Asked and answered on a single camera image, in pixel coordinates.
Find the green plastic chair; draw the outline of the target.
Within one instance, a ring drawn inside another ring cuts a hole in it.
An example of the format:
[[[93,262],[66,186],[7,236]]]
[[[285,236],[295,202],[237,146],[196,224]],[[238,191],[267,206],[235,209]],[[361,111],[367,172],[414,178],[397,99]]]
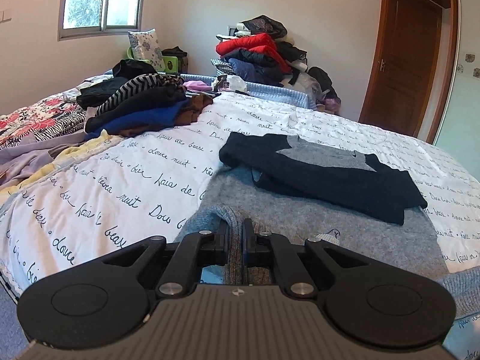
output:
[[[128,49],[126,51],[126,56],[129,59],[134,59],[134,55],[133,55],[131,47],[128,47]],[[176,57],[176,56],[164,56],[163,57],[163,62],[164,62],[164,67],[165,67],[163,72],[166,72],[166,73],[180,73],[181,72],[180,62],[179,62],[178,57]]]

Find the red puffer jacket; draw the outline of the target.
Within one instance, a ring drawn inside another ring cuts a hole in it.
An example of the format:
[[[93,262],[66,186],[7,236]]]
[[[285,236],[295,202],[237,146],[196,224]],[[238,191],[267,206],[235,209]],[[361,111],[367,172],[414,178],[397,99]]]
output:
[[[278,53],[276,43],[267,33],[222,41],[216,46],[216,53],[223,57],[236,49],[245,49],[267,55],[277,62],[283,74],[291,73],[291,67]]]

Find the pink purple garment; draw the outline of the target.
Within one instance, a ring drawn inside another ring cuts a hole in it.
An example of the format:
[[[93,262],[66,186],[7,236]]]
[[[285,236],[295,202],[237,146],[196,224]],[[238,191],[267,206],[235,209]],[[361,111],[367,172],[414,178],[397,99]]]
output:
[[[188,91],[198,91],[198,92],[210,92],[212,91],[212,86],[206,84],[202,80],[188,80],[183,86]]]

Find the wall light switch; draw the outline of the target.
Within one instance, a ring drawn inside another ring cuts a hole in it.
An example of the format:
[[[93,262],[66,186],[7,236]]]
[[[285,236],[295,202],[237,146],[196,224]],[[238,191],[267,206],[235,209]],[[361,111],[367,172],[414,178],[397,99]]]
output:
[[[0,11],[0,23],[11,21],[11,9],[7,8]]]

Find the frosted glass wardrobe door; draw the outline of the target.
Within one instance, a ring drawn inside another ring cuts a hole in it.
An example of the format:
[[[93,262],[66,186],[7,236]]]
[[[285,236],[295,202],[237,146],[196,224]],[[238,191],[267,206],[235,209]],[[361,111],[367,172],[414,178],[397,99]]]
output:
[[[459,8],[456,73],[435,144],[479,178],[479,0]]]

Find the white script-print quilt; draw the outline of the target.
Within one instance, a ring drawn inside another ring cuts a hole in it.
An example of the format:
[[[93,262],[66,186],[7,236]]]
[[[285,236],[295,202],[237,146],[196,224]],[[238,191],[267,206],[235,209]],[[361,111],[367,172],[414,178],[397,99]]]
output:
[[[189,126],[134,138],[102,136],[62,156],[18,189],[1,192],[1,283],[12,297],[41,278],[161,234],[174,240],[205,201],[230,133],[297,136],[317,145],[376,155],[411,175],[427,201],[429,243],[394,227],[377,236],[297,209],[300,243],[329,234],[350,250],[423,275],[448,274],[458,320],[445,345],[459,359],[479,355],[479,182],[449,154],[411,136],[240,94],[216,98]]]

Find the folded dark clothes stack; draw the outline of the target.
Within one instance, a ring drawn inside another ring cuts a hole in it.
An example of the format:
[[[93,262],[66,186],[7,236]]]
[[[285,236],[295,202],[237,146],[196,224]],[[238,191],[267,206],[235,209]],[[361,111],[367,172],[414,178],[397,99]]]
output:
[[[135,137],[145,132],[191,125],[218,95],[214,92],[187,92],[183,85],[180,88],[162,86],[144,90],[128,97],[115,109],[97,114],[103,102],[127,81],[126,78],[115,78],[115,75],[148,72],[157,71],[143,61],[122,59],[112,69],[110,78],[80,89],[76,102],[86,111],[84,132],[90,139],[99,137],[103,130],[111,135]]]

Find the yellow garment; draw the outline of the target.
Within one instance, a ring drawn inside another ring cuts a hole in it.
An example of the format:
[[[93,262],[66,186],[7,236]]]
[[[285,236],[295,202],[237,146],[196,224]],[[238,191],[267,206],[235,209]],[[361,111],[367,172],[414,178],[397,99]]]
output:
[[[48,176],[54,171],[78,163],[80,160],[85,160],[92,155],[101,153],[123,141],[120,136],[109,135],[106,130],[103,130],[99,137],[89,140],[80,146],[71,146],[64,150],[48,163],[43,166],[35,165],[32,171],[27,171],[26,175],[21,175],[20,178],[1,185],[1,205],[3,205],[12,194],[22,191],[28,185]]]

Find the grey navy knit sweater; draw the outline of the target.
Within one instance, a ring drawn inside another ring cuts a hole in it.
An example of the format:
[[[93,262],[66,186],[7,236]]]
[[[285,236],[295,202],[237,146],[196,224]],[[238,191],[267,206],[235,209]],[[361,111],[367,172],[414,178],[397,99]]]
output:
[[[231,133],[219,158],[221,167],[181,235],[227,223],[226,283],[242,281],[241,232],[250,219],[258,233],[278,233],[298,245],[327,241],[423,275],[450,292],[458,317],[479,312],[479,269],[448,270],[454,254],[441,251],[426,201],[408,172],[373,154],[277,134]]]

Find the light blue quilted blanket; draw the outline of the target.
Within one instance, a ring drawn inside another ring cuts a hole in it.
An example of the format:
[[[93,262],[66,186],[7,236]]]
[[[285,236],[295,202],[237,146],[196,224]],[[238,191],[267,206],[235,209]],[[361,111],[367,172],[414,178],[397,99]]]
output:
[[[103,102],[97,108],[98,115],[115,109],[121,102],[135,94],[156,87],[172,86],[179,89],[180,86],[183,86],[187,92],[194,92],[193,87],[195,84],[204,84],[206,88],[197,89],[197,92],[213,93],[213,84],[218,79],[218,77],[212,76],[166,74],[162,72],[132,73],[130,75],[124,74],[123,76],[115,75],[114,77],[126,78],[127,81],[109,96],[106,102]],[[313,109],[315,107],[314,102],[305,93],[289,88],[247,82],[246,89],[240,89],[240,92],[256,98],[281,102],[295,107],[305,109]]]

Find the brown wooden door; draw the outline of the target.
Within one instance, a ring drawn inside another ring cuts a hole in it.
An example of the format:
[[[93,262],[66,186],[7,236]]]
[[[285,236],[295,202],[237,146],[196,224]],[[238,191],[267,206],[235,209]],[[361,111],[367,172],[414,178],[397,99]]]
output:
[[[442,15],[431,0],[382,0],[362,124],[418,135],[437,68]]]

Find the sliding glass window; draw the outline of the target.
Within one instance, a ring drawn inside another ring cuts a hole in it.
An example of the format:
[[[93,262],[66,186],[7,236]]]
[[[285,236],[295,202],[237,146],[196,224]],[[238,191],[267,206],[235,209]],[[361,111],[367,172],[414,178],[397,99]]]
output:
[[[58,39],[139,30],[142,12],[143,0],[60,0]]]

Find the lavender garment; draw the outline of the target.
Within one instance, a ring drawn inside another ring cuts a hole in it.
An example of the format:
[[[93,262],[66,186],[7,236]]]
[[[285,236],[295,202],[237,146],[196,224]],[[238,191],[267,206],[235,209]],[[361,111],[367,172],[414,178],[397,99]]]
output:
[[[46,141],[29,141],[14,147],[1,149],[1,185],[25,176],[35,165],[43,166],[54,159],[61,150],[80,146],[90,138],[82,130],[58,136]]]

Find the floral red bedsheet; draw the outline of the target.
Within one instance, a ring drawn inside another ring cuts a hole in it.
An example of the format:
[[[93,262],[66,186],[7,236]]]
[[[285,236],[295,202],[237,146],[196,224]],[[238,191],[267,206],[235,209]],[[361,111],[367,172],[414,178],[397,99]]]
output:
[[[1,148],[21,146],[75,133],[83,129],[86,111],[55,94],[1,115]]]

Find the white plastic bag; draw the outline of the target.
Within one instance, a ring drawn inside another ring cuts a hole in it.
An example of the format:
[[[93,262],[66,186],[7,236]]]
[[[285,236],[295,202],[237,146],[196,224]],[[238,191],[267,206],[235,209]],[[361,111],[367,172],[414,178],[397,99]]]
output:
[[[247,93],[247,83],[236,75],[219,75],[211,83],[214,92],[230,91],[235,93]]]

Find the floral white pillow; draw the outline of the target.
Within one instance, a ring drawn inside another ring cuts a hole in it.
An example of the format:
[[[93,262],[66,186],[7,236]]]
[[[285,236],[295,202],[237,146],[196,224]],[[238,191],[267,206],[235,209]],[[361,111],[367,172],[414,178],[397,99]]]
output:
[[[157,72],[165,71],[164,57],[156,30],[129,31],[131,54],[135,59],[147,60]]]

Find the dark clothes heap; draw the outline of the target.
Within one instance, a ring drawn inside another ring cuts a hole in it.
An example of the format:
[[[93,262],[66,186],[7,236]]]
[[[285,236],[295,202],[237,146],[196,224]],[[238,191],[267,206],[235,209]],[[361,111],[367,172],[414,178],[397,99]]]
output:
[[[342,101],[328,73],[309,65],[308,53],[295,45],[283,23],[260,15],[236,23],[216,39],[218,57],[211,65],[218,75],[295,90],[306,94],[309,108],[339,113]]]

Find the black bag on chair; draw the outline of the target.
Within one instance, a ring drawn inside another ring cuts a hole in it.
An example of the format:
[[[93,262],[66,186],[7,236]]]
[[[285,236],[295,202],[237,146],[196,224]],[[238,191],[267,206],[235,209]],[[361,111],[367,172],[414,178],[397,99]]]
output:
[[[181,49],[179,46],[175,46],[169,49],[162,50],[163,58],[164,56],[176,56],[180,62],[180,74],[186,74],[188,72],[189,60],[188,53]]]

